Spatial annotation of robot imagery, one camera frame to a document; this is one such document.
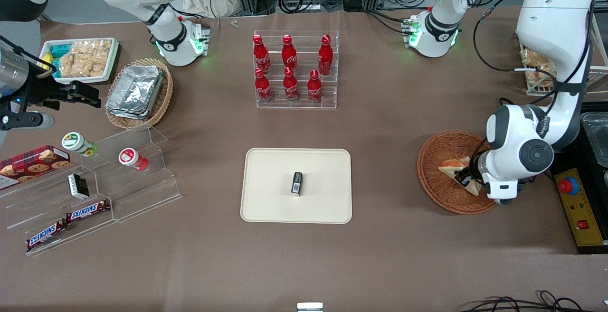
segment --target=clear acrylic rack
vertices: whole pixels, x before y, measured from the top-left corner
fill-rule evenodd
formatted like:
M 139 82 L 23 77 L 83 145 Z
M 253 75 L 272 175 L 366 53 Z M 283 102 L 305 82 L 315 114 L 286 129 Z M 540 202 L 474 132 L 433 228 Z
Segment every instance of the clear acrylic rack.
M 68 241 L 85 236 L 95 230 L 126 221 L 158 206 L 181 198 L 174 174 L 165 167 L 159 143 L 166 137 L 146 124 L 126 130 L 96 142 L 97 154 L 80 157 L 70 154 L 72 167 L 55 171 L 32 180 L 32 184 L 2 195 L 7 204 L 7 227 L 24 232 L 25 241 L 53 225 L 67 213 L 84 208 L 97 201 L 109 199 L 111 210 L 98 212 L 79 219 L 48 237 L 43 244 L 27 254 L 41 254 Z M 137 171 L 119 163 L 118 154 L 124 148 L 135 148 L 148 158 L 148 167 Z M 86 179 L 90 198 L 80 200 L 72 197 L 67 176 L 76 173 Z
M 254 34 L 259 34 L 264 41 L 264 45 L 268 48 L 268 53 L 271 61 L 271 72 L 266 75 L 270 82 L 270 87 L 274 99 L 267 104 L 260 102 L 257 95 L 254 81 L 256 77 L 252 72 L 252 87 L 256 93 L 256 105 L 258 108 L 270 109 L 336 109 L 338 102 L 338 64 L 340 51 L 340 37 L 337 31 L 269 31 L 256 30 Z M 300 91 L 300 100 L 292 104 L 287 101 L 285 89 L 283 87 L 283 77 L 285 76 L 283 67 L 283 58 L 281 50 L 283 49 L 283 35 L 291 35 L 293 46 L 297 50 L 298 57 L 298 72 L 296 78 L 298 80 L 298 90 Z M 319 104 L 313 104 L 308 101 L 308 80 L 310 71 L 318 69 L 319 66 L 319 48 L 321 47 L 321 37 L 324 34 L 332 37 L 332 50 L 334 58 L 332 61 L 332 69 L 328 76 L 320 76 L 322 83 L 323 98 Z M 253 58 L 254 70 L 256 69 L 256 60 Z

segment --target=coca-cola bottle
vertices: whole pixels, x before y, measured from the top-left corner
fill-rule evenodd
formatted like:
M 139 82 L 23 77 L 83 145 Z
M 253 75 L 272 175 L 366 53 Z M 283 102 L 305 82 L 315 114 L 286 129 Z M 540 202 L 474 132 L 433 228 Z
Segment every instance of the coca-cola bottle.
M 270 89 L 270 84 L 268 83 L 268 78 L 264 76 L 264 71 L 259 67 L 256 69 L 256 90 L 260 102 L 267 104 L 272 101 L 272 91 Z
M 283 86 L 285 87 L 287 102 L 295 104 L 295 102 L 300 100 L 300 93 L 298 92 L 298 80 L 294 77 L 294 70 L 291 67 L 285 67 Z
M 310 72 L 310 80 L 308 80 L 308 100 L 314 104 L 321 102 L 321 80 L 319 79 L 319 71 L 312 70 Z
M 283 65 L 285 67 L 291 67 L 294 74 L 297 74 L 298 57 L 293 44 L 291 44 L 291 35 L 283 35 L 283 50 L 281 51 L 281 55 L 283 56 Z
M 323 76 L 328 76 L 332 69 L 334 51 L 332 50 L 332 38 L 326 34 L 321 37 L 321 48 L 319 49 L 319 72 Z
M 259 34 L 254 35 L 254 57 L 256 57 L 256 65 L 265 74 L 268 74 L 270 72 L 270 57 L 268 49 L 262 42 L 262 37 Z

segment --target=cookie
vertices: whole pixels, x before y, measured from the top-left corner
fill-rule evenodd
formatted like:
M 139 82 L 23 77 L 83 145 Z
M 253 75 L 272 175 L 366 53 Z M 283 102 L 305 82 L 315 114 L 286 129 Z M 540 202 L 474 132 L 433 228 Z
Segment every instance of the cookie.
M 57 159 L 57 156 L 54 154 L 54 152 L 52 150 L 46 150 L 42 153 L 40 153 L 40 155 L 38 156 L 39 160 L 42 161 L 46 161 L 46 162 L 52 162 L 53 160 Z
M 36 176 L 22 176 L 21 178 L 18 178 L 17 180 L 19 180 L 19 182 L 26 182 L 26 181 L 30 180 L 31 178 L 36 178 Z
M 3 176 L 16 176 L 19 173 L 23 173 L 24 170 L 14 170 L 13 169 L 13 165 L 8 165 L 6 167 L 4 167 L 2 170 L 0 170 L 0 174 L 2 174 Z
M 53 163 L 53 168 L 54 169 L 60 169 L 61 167 L 68 167 L 70 165 L 69 161 L 58 161 Z
M 31 165 L 30 167 L 28 167 L 28 171 L 32 173 L 40 173 L 47 171 L 48 169 L 48 165 L 44 165 L 43 163 L 37 163 L 36 165 Z

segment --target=metal cylinder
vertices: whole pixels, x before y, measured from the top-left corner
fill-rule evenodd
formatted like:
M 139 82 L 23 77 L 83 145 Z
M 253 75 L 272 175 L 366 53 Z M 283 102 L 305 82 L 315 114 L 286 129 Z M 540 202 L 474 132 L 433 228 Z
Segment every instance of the metal cylinder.
M 29 72 L 30 66 L 24 57 L 0 46 L 0 95 L 8 96 L 19 90 Z

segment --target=red button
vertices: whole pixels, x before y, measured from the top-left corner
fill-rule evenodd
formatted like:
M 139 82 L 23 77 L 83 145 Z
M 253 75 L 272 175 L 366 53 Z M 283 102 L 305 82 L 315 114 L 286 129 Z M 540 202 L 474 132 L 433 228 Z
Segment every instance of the red button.
M 589 228 L 587 221 L 578 221 L 578 228 Z
M 558 187 L 560 188 L 560 192 L 565 193 L 566 195 L 571 193 L 574 189 L 574 185 L 572 185 L 572 182 L 567 179 L 560 180 L 560 182 L 558 183 Z

